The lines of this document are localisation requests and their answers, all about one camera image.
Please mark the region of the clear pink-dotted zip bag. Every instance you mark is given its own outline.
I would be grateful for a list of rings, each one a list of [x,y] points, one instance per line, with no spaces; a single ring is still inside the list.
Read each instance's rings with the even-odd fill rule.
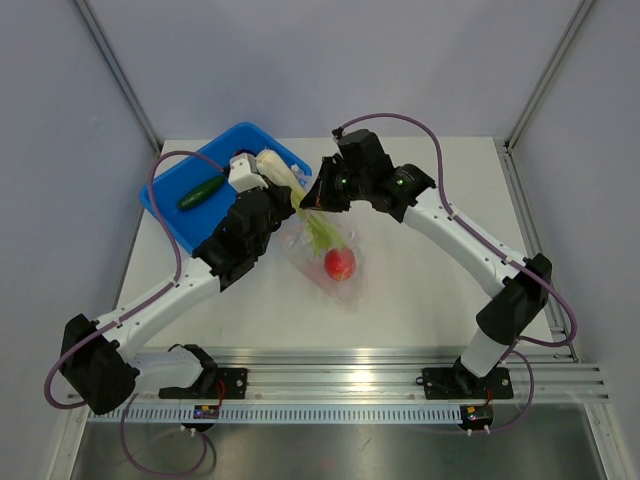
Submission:
[[[364,253],[356,230],[334,215],[302,211],[276,238],[285,258],[333,304],[355,310],[365,290]]]

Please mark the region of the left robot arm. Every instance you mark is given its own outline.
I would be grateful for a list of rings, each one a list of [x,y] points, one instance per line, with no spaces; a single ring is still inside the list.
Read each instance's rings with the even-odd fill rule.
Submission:
[[[97,415],[120,407],[135,393],[165,399],[218,399],[227,379],[201,347],[184,344],[142,354],[157,333],[199,303],[246,275],[272,233],[295,212],[291,190],[270,185],[237,194],[226,217],[194,251],[177,278],[96,320],[79,314],[65,326],[58,371]]]

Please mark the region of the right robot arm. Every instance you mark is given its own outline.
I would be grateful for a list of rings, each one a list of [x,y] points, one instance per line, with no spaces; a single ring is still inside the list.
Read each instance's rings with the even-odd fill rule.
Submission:
[[[457,398],[483,397],[499,361],[548,302],[550,260],[542,254],[526,258],[473,228],[441,198],[433,178],[415,165],[394,165],[375,133],[357,130],[337,146],[338,153],[323,158],[301,208],[341,213],[354,201],[366,201],[422,233],[478,282],[490,300],[439,387]]]

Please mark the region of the red apple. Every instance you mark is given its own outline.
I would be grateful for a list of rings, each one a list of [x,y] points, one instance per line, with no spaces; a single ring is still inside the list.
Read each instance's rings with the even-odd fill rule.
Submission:
[[[357,261],[353,251],[347,247],[334,248],[324,257],[324,270],[334,281],[350,279],[356,271]]]

